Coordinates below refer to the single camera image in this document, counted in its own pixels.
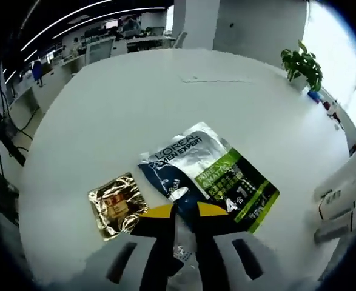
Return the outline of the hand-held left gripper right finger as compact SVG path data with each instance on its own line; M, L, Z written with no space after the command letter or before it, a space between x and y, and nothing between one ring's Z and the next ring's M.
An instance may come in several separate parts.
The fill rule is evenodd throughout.
M277 258L249 232L231 231L217 206L198 203L193 232L203 290L276 290Z

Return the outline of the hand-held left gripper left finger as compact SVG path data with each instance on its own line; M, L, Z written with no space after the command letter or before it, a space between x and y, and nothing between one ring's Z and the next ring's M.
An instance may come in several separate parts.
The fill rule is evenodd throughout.
M107 242L86 262L83 290L166 290L173 270L176 207L140 215L130 234Z

